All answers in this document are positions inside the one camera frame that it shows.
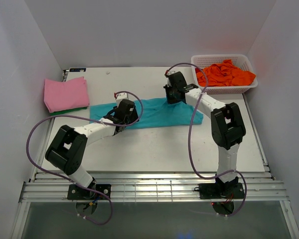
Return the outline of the teal t shirt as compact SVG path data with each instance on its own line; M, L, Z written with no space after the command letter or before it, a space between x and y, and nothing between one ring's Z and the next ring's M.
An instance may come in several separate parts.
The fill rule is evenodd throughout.
M139 122L128 129L143 129L155 127L190 125L194 107L184 104L168 104L166 98L142 100L144 112ZM90 106L90 119L100 120L116 103ZM203 114L198 110L195 113L193 124L202 124Z

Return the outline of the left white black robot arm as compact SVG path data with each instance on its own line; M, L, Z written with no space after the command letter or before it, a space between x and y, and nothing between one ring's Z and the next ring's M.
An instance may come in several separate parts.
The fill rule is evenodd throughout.
M122 132L125 125L138 120L134 102L122 99L109 111L100 123L70 127L63 125L56 133L45 154L45 159L80 184L79 194L90 199L96 193L94 178L82 166L85 149L91 143Z

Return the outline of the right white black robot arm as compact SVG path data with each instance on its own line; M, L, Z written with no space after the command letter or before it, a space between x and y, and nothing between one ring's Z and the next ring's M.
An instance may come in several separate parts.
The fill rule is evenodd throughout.
M236 171L238 149L246 134L239 106L221 102L202 92L197 85L187 84L181 72L166 72L165 76L167 84L164 89L169 104L183 102L211 120L211 135L218 146L218 169L213 177L215 183L198 187L200 197L244 198L246 193Z

